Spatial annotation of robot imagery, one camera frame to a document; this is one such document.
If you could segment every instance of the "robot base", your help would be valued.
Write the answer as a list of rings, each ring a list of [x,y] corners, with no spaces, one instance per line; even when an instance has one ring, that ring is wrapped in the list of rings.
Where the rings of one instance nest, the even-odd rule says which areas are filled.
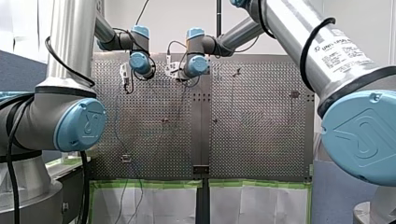
[[[21,224],[62,224],[62,184],[51,183],[49,192],[21,203]],[[1,223],[14,223],[13,205],[0,207]]]
[[[396,220],[396,188],[378,187],[370,202],[353,209],[354,224],[389,224]]]

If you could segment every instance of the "robotic arm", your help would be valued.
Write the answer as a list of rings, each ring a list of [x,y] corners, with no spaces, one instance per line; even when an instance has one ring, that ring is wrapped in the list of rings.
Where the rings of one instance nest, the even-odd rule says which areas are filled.
[[[217,39],[190,29],[185,77],[205,73],[205,54],[232,56],[257,35],[273,36],[320,98],[322,140],[335,163],[363,181],[395,187],[396,119],[391,111],[396,110],[396,91],[376,84],[395,78],[396,67],[378,66],[334,25],[335,19],[323,18],[304,0],[231,2],[251,18]]]
[[[103,18],[96,16],[95,36],[98,38],[97,44],[101,50],[131,50],[129,65],[134,73],[144,79],[154,77],[155,65],[149,57],[149,29],[146,26],[135,25],[132,32],[116,32]]]

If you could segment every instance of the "metal pole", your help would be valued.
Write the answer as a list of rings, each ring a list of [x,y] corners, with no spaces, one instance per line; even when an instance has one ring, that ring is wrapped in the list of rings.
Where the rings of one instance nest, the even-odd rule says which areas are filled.
[[[221,36],[221,0],[218,0],[217,9],[218,9],[218,13],[217,13],[216,24],[217,24],[217,31],[218,31],[217,37],[219,37],[219,36]]]
[[[222,35],[218,42],[226,49],[234,50],[263,33],[262,27],[250,17]]]
[[[114,39],[116,32],[106,21],[106,19],[98,12],[96,15],[95,36],[100,42],[108,43]]]
[[[91,76],[95,21],[96,0],[54,1],[50,44],[65,64],[86,77]],[[51,55],[47,78],[37,87],[48,86],[92,91]]]

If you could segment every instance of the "wire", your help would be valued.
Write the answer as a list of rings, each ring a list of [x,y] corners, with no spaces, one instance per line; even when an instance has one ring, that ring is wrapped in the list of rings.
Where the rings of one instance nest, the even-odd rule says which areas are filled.
[[[166,51],[167,54],[171,54],[171,46],[172,44],[179,44],[180,46],[184,47],[185,49],[187,48],[187,46],[185,44],[182,44],[181,42],[177,41],[177,40],[172,40],[169,45],[168,45],[168,50]]]
[[[120,142],[120,144],[121,144],[122,148],[124,149],[125,153],[128,153],[127,147],[125,146],[124,142],[120,139],[119,133],[117,132],[117,121],[118,121],[119,118],[120,118],[120,114],[119,114],[119,113],[120,113],[120,111],[119,111],[119,110],[120,110],[119,98],[120,98],[120,95],[117,94],[117,97],[116,97],[116,115],[115,115],[114,120],[113,120],[113,132],[114,132],[114,135],[116,136],[116,139]],[[132,169],[134,170],[134,174],[135,174],[135,176],[136,176],[136,179],[138,179],[138,181],[139,181],[141,195],[140,195],[139,203],[137,204],[136,209],[135,209],[135,211],[134,211],[134,214],[131,216],[131,219],[130,219],[129,221],[131,221],[132,218],[133,218],[133,217],[135,216],[135,214],[137,213],[137,210],[139,209],[140,204],[141,204],[141,202],[142,202],[142,200],[143,200],[143,194],[144,194],[144,192],[143,192],[143,183],[142,183],[140,174],[138,173],[138,171],[137,171],[137,169],[134,167],[134,165],[132,166]],[[122,204],[122,203],[123,203],[123,197],[121,197],[121,199],[120,199],[120,204]],[[121,209],[122,209],[122,207],[120,207],[119,217],[117,217],[117,221],[115,222],[115,224],[117,224],[117,222],[120,220],[120,216],[121,216],[121,213],[122,213],[122,210],[121,210]]]
[[[121,28],[113,28],[113,30],[124,32],[125,34],[127,34],[129,36],[129,38],[131,39],[131,51],[133,51],[134,50],[134,44],[136,44],[136,41],[135,41],[134,37],[132,36],[132,34],[129,31],[121,29]],[[119,46],[120,46],[120,49],[122,49],[120,34],[121,33],[118,33],[118,35],[119,35]]]
[[[260,25],[262,26],[262,29],[264,30],[264,32],[269,35],[270,37],[272,37],[273,39],[276,39],[275,36],[273,34],[270,33],[270,31],[267,29],[267,26],[265,25],[264,22],[264,18],[262,17],[262,0],[259,0],[258,2],[258,8],[259,8],[259,19],[260,19]]]
[[[89,169],[88,169],[88,160],[87,160],[87,153],[85,151],[79,152],[82,160],[82,170],[84,175],[84,184],[83,184],[83,197],[84,197],[84,204],[82,208],[82,218],[81,224],[86,224],[88,221],[88,214],[90,211],[90,177],[89,177]]]
[[[187,51],[183,54],[183,57],[181,57],[180,64],[178,65],[178,71],[181,70],[181,63],[183,62],[183,60],[186,57],[186,55],[187,55]]]
[[[143,13],[145,12],[145,9],[146,9],[146,6],[148,5],[148,2],[149,2],[149,0],[147,0],[145,5],[143,6],[142,11],[140,12],[139,17],[137,18],[136,25],[139,23],[140,18],[142,17]]]
[[[115,222],[114,224],[117,224],[117,223],[120,221],[120,218],[121,218],[123,196],[124,196],[124,194],[125,194],[126,187],[128,186],[128,181],[129,181],[129,179],[126,179],[124,188],[123,188],[123,190],[122,190],[121,200],[120,200],[120,211],[119,211],[119,216],[117,217],[117,220],[116,220],[116,222]]]
[[[20,194],[18,191],[18,182],[17,182],[17,177],[15,175],[14,165],[12,164],[12,145],[15,140],[15,133],[18,130],[18,127],[20,126],[21,119],[26,110],[26,107],[30,103],[32,103],[33,99],[34,98],[31,97],[21,105],[21,112],[18,114],[17,118],[15,119],[8,138],[7,167],[9,172],[9,178],[11,179],[12,192],[14,195],[14,224],[21,223],[21,212],[20,212]]]
[[[253,43],[252,43],[249,47],[247,47],[247,48],[245,48],[245,49],[241,49],[241,50],[236,50],[235,53],[245,52],[245,51],[247,51],[247,50],[253,48],[253,46],[257,43],[257,41],[259,40],[259,38],[260,38],[260,36],[258,35],[258,36],[256,37],[256,39],[253,41]]]
[[[245,51],[247,51],[247,50],[253,48],[253,46],[257,43],[257,41],[259,40],[259,38],[260,38],[260,36],[258,35],[258,36],[256,37],[256,39],[253,41],[253,43],[252,43],[249,47],[247,47],[247,48],[245,48],[245,49],[241,49],[241,50],[227,49],[225,46],[221,46],[221,47],[224,48],[224,49],[227,49],[227,50],[230,51],[230,52],[241,53],[241,52],[245,52]]]
[[[139,179],[139,185],[140,185],[140,190],[141,190],[142,193],[140,194],[140,199],[139,199],[139,202],[137,203],[137,207],[134,210],[134,213],[132,214],[131,218],[129,218],[129,221],[128,221],[127,224],[129,224],[132,221],[132,219],[136,216],[137,210],[139,210],[139,206],[140,206],[140,204],[143,201],[143,186],[142,186],[142,180],[141,179]]]
[[[188,84],[189,81],[184,81],[184,82],[182,82],[182,84],[183,84],[183,86],[185,86],[185,87],[187,87],[187,88],[193,88],[193,87],[195,87],[196,85],[198,85],[200,79],[201,79],[201,77],[198,77],[197,80],[195,81],[195,83],[192,84],[192,85],[189,85],[189,84]]]
[[[61,64],[65,69],[67,69],[67,70],[68,70],[70,73],[72,73],[73,75],[75,75],[75,76],[77,76],[77,77],[79,77],[79,78],[81,78],[81,79],[87,81],[88,83],[90,83],[90,87],[93,87],[93,86],[95,85],[95,82],[94,82],[92,79],[90,79],[90,78],[88,78],[88,77],[82,75],[82,74],[79,73],[78,71],[72,69],[72,68],[69,67],[67,64],[65,64],[65,63],[61,60],[61,58],[58,57],[58,55],[55,53],[55,51],[53,50],[52,46],[50,45],[50,36],[47,37],[47,39],[46,39],[46,41],[45,41],[45,44],[46,44],[47,50],[49,51],[49,54],[50,54],[59,64]]]

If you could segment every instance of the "black cable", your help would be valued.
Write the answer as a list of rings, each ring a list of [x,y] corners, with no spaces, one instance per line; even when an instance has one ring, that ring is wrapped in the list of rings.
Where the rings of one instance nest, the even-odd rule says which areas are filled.
[[[187,46],[179,41],[176,40],[172,40],[169,45],[168,45],[168,50],[166,51],[166,54],[170,55],[171,54],[171,46],[172,44],[179,44],[180,46],[183,46],[185,49],[187,48]]]
[[[136,40],[134,39],[134,37],[132,36],[132,34],[131,34],[129,31],[124,30],[124,29],[121,29],[121,28],[113,28],[113,30],[124,32],[125,34],[127,34],[127,35],[129,36],[129,38],[131,39],[131,51],[133,51],[133,50],[134,50],[134,44],[136,44]],[[120,48],[122,49],[120,34],[121,34],[121,33],[119,33],[119,46],[120,46]]]
[[[183,57],[181,57],[180,64],[178,65],[178,71],[181,70],[181,63],[183,62],[183,60],[186,57],[186,55],[187,55],[187,51],[183,54]]]
[[[58,57],[58,55],[55,53],[54,49],[52,48],[52,46],[50,45],[50,36],[47,37],[46,41],[45,41],[47,50],[49,51],[49,54],[59,63],[61,64],[65,69],[67,69],[67,71],[69,71],[70,73],[72,73],[73,75],[76,75],[77,77],[87,81],[88,83],[90,83],[90,87],[93,87],[95,85],[95,82],[82,75],[81,73],[79,73],[78,71],[72,69],[71,67],[69,67],[67,64],[65,64],[61,58]]]
[[[83,184],[83,197],[84,197],[84,204],[82,208],[82,218],[81,224],[87,224],[88,221],[88,214],[90,211],[90,177],[89,177],[89,169],[88,169],[88,160],[87,160],[87,153],[85,151],[79,152],[82,160],[82,170],[83,170],[83,177],[84,177],[84,184]]]
[[[15,104],[19,101],[27,101],[34,95],[35,94],[33,92],[31,92],[31,93],[18,94],[18,95],[12,96],[10,98],[7,98],[0,103],[0,110],[6,108],[9,105]]]
[[[119,223],[120,218],[121,218],[123,196],[125,195],[125,190],[126,190],[126,187],[128,186],[128,181],[129,181],[129,179],[126,179],[124,188],[123,188],[123,190],[122,190],[121,199],[120,199],[120,211],[119,211],[119,216],[117,217],[116,222],[115,222],[114,224]]]
[[[317,34],[319,33],[320,29],[327,26],[328,24],[335,24],[335,18],[327,18],[326,20],[324,20],[323,22],[321,22],[317,27],[315,27],[315,29],[311,32],[311,35],[309,35],[308,39],[305,42],[305,45],[303,47],[303,51],[301,53],[301,58],[300,58],[300,73],[301,73],[301,78],[305,84],[305,86],[311,90],[314,91],[314,89],[312,89],[311,84],[308,81],[308,78],[306,76],[306,58],[308,57],[308,51],[309,48],[312,45],[312,42],[315,40],[315,37],[317,36]]]
[[[192,85],[189,85],[189,84],[188,84],[189,81],[184,81],[184,82],[182,82],[182,84],[183,84],[183,86],[185,86],[185,87],[187,87],[187,88],[193,88],[193,87],[195,87],[196,85],[198,85],[200,79],[201,79],[201,77],[198,77],[197,80],[195,81],[195,83],[192,84]]]
[[[245,48],[245,49],[241,49],[241,50],[231,50],[231,49],[227,49],[227,48],[224,47],[224,46],[222,46],[222,47],[223,47],[224,49],[227,49],[227,50],[230,51],[230,52],[241,53],[241,52],[245,52],[245,51],[247,51],[247,50],[253,48],[253,46],[257,43],[257,41],[259,40],[259,38],[260,38],[260,36],[258,35],[258,36],[256,37],[256,39],[253,41],[253,43],[252,43],[249,47],[247,47],[247,48]]]
[[[262,29],[264,30],[264,32],[267,35],[269,35],[273,39],[276,39],[275,36],[270,33],[270,31],[268,30],[268,28],[266,27],[266,25],[264,23],[264,18],[262,17],[262,13],[263,13],[263,11],[262,11],[262,0],[259,0],[258,10],[259,10],[260,25],[262,26]]]
[[[143,201],[143,185],[142,185],[142,180],[141,179],[139,179],[139,185],[140,185],[140,190],[141,190],[142,193],[140,195],[140,199],[139,199],[139,202],[137,203],[136,209],[134,210],[134,213],[132,214],[131,218],[129,218],[129,221],[128,221],[127,224],[129,224],[132,221],[132,219],[134,218],[134,216],[136,216],[137,210],[139,210],[140,204]]]
[[[9,178],[11,179],[12,192],[14,196],[14,224],[21,223],[21,212],[20,212],[20,194],[18,192],[18,182],[17,182],[17,177],[15,175],[14,165],[12,164],[12,145],[15,140],[15,133],[17,132],[18,127],[21,123],[21,119],[26,110],[26,107],[30,103],[32,103],[33,99],[34,98],[31,97],[21,105],[21,112],[18,114],[17,118],[15,119],[14,124],[12,125],[11,132],[8,137],[7,167],[9,172]]]
[[[241,50],[236,50],[235,53],[245,52],[245,51],[247,51],[247,50],[253,48],[253,46],[257,43],[257,41],[259,40],[259,38],[260,38],[260,36],[258,35],[258,36],[256,37],[256,39],[253,41],[253,43],[252,43],[249,47],[247,47],[247,48],[245,48],[245,49],[241,49]]]
[[[120,95],[118,94],[117,95],[117,98],[116,98],[116,115],[115,115],[115,117],[114,117],[114,120],[113,120],[113,132],[114,132],[114,135],[116,136],[116,139],[120,142],[120,144],[121,144],[121,146],[122,146],[122,148],[124,149],[124,151],[125,151],[125,153],[128,153],[128,149],[127,149],[127,147],[125,146],[125,144],[124,144],[124,142],[120,139],[120,137],[119,137],[119,133],[117,132],[117,121],[119,120],[119,118],[120,118],[120,115],[119,115],[119,110],[120,110],[120,102],[119,102],[119,98],[120,98]],[[132,218],[135,216],[135,214],[137,213],[137,210],[139,209],[139,207],[140,207],[140,204],[141,204],[141,202],[142,202],[142,200],[143,200],[143,183],[142,183],[142,180],[141,180],[141,177],[140,177],[140,174],[138,173],[138,171],[137,171],[137,169],[134,167],[134,165],[132,165],[132,169],[133,169],[133,171],[134,171],[134,174],[135,174],[135,177],[136,177],[136,179],[138,179],[138,181],[139,181],[139,185],[140,185],[140,191],[141,191],[141,196],[140,196],[140,200],[139,200],[139,203],[137,204],[137,206],[136,206],[136,209],[135,209],[135,212],[134,212],[134,214],[131,216],[131,219],[130,219],[130,221],[132,220]],[[123,203],[123,197],[121,197],[121,200],[120,200],[120,204],[122,204]]]
[[[146,9],[146,6],[148,5],[148,2],[149,2],[149,0],[147,0],[145,5],[143,6],[142,11],[140,12],[139,17],[137,18],[136,25],[139,23],[140,18],[142,17],[143,13],[145,12],[145,9]]]

